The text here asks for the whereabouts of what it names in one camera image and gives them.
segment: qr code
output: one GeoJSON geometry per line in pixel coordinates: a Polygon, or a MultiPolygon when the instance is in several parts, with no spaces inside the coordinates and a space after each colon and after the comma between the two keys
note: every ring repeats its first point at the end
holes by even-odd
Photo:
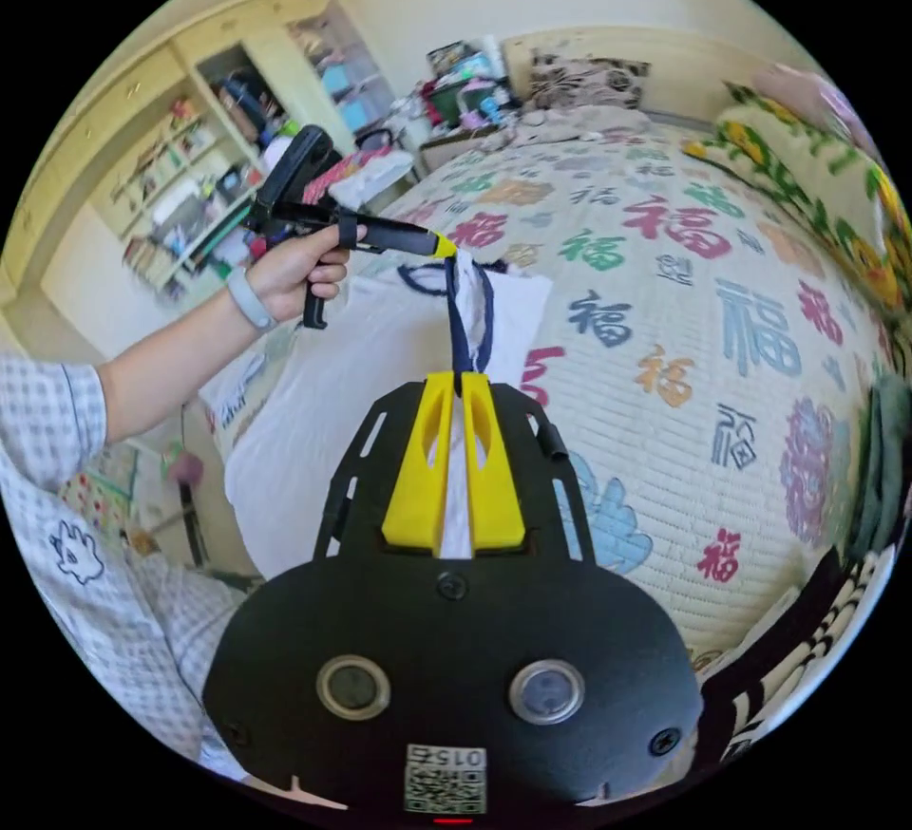
{"type": "Polygon", "coordinates": [[[472,748],[409,747],[406,810],[419,814],[483,814],[483,752],[472,748]],[[466,753],[480,754],[467,758],[466,753]]]}

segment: hand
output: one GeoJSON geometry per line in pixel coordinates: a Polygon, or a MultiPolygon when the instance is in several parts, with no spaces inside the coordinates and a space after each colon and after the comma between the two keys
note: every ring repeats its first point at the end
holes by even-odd
{"type": "MultiPolygon", "coordinates": [[[[366,232],[363,225],[358,226],[359,241],[366,232]]],[[[247,281],[275,320],[300,317],[308,283],[318,298],[330,300],[339,294],[350,252],[338,245],[339,227],[331,225],[313,235],[283,241],[250,268],[247,281]]]]}

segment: plaid shirt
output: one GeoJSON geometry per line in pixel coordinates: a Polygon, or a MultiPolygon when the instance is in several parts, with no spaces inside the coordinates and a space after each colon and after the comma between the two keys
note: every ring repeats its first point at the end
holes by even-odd
{"type": "Polygon", "coordinates": [[[143,728],[184,757],[243,779],[201,702],[242,594],[162,555],[108,548],[55,494],[101,452],[106,427],[94,368],[0,355],[0,492],[51,616],[143,728]]]}

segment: person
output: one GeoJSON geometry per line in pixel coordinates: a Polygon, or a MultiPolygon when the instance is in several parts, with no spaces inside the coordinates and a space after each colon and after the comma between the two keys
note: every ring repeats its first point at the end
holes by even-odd
{"type": "MultiPolygon", "coordinates": [[[[280,323],[301,315],[307,288],[335,298],[349,259],[338,243],[332,226],[263,256],[245,274],[260,309],[280,323]]],[[[242,304],[223,289],[97,368],[0,357],[0,494],[53,620],[143,728],[222,777],[332,805],[249,777],[203,709],[209,667],[244,596],[161,554],[108,549],[55,494],[107,443],[163,422],[254,344],[261,330],[242,304]]]]}

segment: yellow tip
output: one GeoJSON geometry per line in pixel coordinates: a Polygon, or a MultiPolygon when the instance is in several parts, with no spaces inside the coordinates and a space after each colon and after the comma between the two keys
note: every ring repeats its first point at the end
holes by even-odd
{"type": "Polygon", "coordinates": [[[458,252],[459,248],[457,248],[449,238],[437,235],[437,250],[434,252],[435,257],[455,257],[458,252]]]}

